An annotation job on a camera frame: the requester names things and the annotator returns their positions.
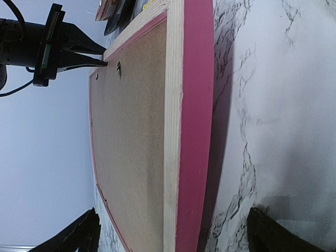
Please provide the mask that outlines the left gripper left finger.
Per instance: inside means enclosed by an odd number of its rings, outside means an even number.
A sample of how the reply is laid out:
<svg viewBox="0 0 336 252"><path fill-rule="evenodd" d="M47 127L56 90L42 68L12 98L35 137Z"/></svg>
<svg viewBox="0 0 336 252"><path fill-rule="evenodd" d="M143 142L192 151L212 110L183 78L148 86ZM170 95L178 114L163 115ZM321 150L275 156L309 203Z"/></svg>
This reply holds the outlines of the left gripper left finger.
<svg viewBox="0 0 336 252"><path fill-rule="evenodd" d="M82 214L56 236L31 251L92 251L97 252L100 239L100 218L92 208Z"/></svg>

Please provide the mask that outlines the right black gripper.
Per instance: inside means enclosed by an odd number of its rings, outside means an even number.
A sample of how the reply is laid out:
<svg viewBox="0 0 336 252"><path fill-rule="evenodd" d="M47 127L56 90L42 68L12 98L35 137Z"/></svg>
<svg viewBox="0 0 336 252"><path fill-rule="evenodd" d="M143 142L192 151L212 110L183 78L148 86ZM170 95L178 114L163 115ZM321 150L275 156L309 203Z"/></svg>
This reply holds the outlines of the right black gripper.
<svg viewBox="0 0 336 252"><path fill-rule="evenodd" d="M34 74L33 85L47 87L58 72L108 65L103 60L77 54L103 55L106 48L76 25L63 22L65 11L62 5L52 4L44 25L26 22L14 3L7 3L7 6L17 19L1 19L3 71L7 65L25 67Z"/></svg>

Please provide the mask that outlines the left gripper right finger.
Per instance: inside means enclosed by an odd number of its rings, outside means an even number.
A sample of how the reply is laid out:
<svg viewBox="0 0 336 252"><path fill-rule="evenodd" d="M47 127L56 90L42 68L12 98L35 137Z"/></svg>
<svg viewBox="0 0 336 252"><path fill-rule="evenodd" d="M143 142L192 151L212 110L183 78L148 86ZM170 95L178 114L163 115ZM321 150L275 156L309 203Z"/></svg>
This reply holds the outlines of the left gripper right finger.
<svg viewBox="0 0 336 252"><path fill-rule="evenodd" d="M258 207L250 209L246 224L250 251L322 251L286 230Z"/></svg>

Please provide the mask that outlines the yellow handled screwdriver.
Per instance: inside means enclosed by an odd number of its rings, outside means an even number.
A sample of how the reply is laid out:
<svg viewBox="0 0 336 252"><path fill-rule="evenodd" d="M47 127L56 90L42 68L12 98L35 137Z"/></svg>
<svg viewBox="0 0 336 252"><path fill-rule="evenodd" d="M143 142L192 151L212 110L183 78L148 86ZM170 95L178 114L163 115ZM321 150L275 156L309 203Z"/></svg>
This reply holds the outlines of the yellow handled screwdriver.
<svg viewBox="0 0 336 252"><path fill-rule="evenodd" d="M146 10L153 2L154 0L149 0L146 4L143 5L142 10Z"/></svg>

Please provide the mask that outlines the pink wooden picture frame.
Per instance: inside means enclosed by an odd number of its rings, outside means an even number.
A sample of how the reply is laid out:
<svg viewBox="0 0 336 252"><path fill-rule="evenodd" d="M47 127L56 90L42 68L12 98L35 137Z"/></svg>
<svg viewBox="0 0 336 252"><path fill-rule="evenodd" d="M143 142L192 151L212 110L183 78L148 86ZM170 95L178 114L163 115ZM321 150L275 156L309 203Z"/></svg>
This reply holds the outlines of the pink wooden picture frame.
<svg viewBox="0 0 336 252"><path fill-rule="evenodd" d="M212 1L153 1L89 74L97 208L114 251L197 251L211 141Z"/></svg>

